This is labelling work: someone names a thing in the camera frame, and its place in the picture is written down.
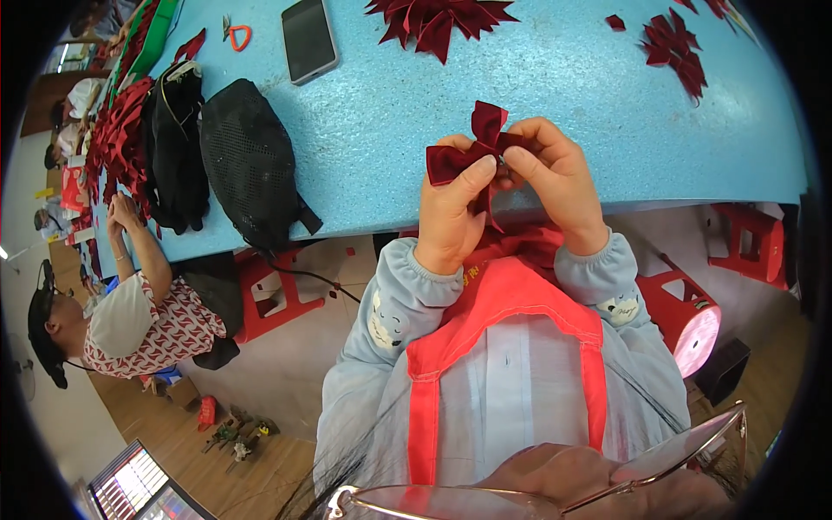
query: glasses lens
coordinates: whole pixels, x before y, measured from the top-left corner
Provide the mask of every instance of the glasses lens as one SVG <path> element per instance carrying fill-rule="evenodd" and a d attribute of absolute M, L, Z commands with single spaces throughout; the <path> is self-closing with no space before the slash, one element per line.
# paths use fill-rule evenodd
<path fill-rule="evenodd" d="M 506 493 L 472 488 L 388 486 L 362 490 L 360 503 L 439 520 L 532 520 L 557 518 L 557 507 L 544 498 L 526 493 Z"/>
<path fill-rule="evenodd" d="M 735 420 L 745 405 L 734 407 L 722 415 L 705 421 L 665 442 L 648 449 L 630 462 L 623 464 L 612 474 L 613 483 L 648 480 L 669 471 L 690 459 L 715 437 L 724 433 L 731 421 Z"/>

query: fan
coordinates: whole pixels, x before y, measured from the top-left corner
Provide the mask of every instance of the fan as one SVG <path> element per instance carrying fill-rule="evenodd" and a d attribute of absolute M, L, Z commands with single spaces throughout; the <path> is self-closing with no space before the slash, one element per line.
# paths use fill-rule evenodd
<path fill-rule="evenodd" d="M 17 374 L 17 381 L 23 391 L 23 397 L 28 403 L 35 398 L 35 374 L 32 371 L 34 363 L 31 355 L 23 344 L 23 340 L 17 334 L 9 334 L 8 342 L 12 346 L 12 358 L 14 360 L 14 373 Z"/>

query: red plastic stool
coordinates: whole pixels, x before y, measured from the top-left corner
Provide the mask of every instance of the red plastic stool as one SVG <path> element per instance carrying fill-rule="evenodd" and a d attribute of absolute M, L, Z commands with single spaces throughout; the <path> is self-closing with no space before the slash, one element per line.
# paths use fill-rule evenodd
<path fill-rule="evenodd" d="M 291 270 L 292 261 L 301 249 L 291 250 L 277 255 L 274 260 L 275 265 L 282 269 Z M 265 261 L 265 258 L 257 255 L 253 250 L 243 251 L 235 257 L 235 260 L 237 262 L 237 270 L 240 272 L 240 287 L 243 291 L 243 326 L 240 327 L 240 330 L 234 336 L 234 341 L 237 344 L 249 342 L 272 329 L 289 323 L 291 320 L 311 310 L 324 306 L 324 298 L 300 303 L 295 277 L 276 271 L 280 276 L 283 294 L 286 297 L 286 308 L 275 312 L 271 316 L 265 316 L 274 306 L 258 305 L 260 302 L 255 301 L 255 296 L 252 294 L 251 288 L 266 276 L 274 273 L 275 270 Z"/>
<path fill-rule="evenodd" d="M 788 290 L 783 262 L 783 223 L 771 215 L 742 204 L 712 204 L 730 220 L 730 244 L 725 258 L 708 257 L 708 265 L 736 271 L 743 276 Z M 751 249 L 741 253 L 742 230 L 751 233 Z"/>
<path fill-rule="evenodd" d="M 637 276 L 636 282 L 647 311 L 664 335 L 665 345 L 673 354 L 681 376 L 686 378 L 700 369 L 711 355 L 719 333 L 722 311 L 667 255 L 662 253 L 659 258 L 671 270 L 653 276 Z M 676 280 L 685 284 L 681 300 L 665 289 L 665 285 Z"/>

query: eyeglasses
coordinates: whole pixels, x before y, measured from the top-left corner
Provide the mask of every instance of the eyeglasses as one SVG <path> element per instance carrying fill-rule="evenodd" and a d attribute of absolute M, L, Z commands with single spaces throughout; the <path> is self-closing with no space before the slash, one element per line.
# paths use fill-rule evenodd
<path fill-rule="evenodd" d="M 711 459 L 711 450 L 725 442 L 725 435 L 731 427 L 734 427 L 740 436 L 737 466 L 741 480 L 745 471 L 747 424 L 745 403 L 737 401 L 723 414 L 695 428 L 689 428 L 624 463 L 612 474 L 612 485 L 609 488 L 563 508 L 543 496 L 505 489 L 407 484 L 367 489 L 341 486 L 327 504 L 325 519 L 343 518 L 342 504 L 346 503 L 408 520 L 556 518 L 604 497 L 629 493 L 636 488 L 657 482 L 684 467 L 694 458 L 697 462 L 705 462 L 703 465 L 707 465 Z"/>

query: red scissor handle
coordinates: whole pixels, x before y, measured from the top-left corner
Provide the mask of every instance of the red scissor handle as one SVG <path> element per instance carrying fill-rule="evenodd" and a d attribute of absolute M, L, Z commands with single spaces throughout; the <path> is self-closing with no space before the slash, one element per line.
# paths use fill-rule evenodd
<path fill-rule="evenodd" d="M 240 45 L 237 45 L 237 38 L 234 37 L 235 31 L 245 31 L 245 39 Z M 247 25 L 235 25 L 233 27 L 228 27 L 228 33 L 229 36 L 231 36 L 231 48 L 237 52 L 245 49 L 245 46 L 249 44 L 249 40 L 251 39 L 251 27 Z"/>

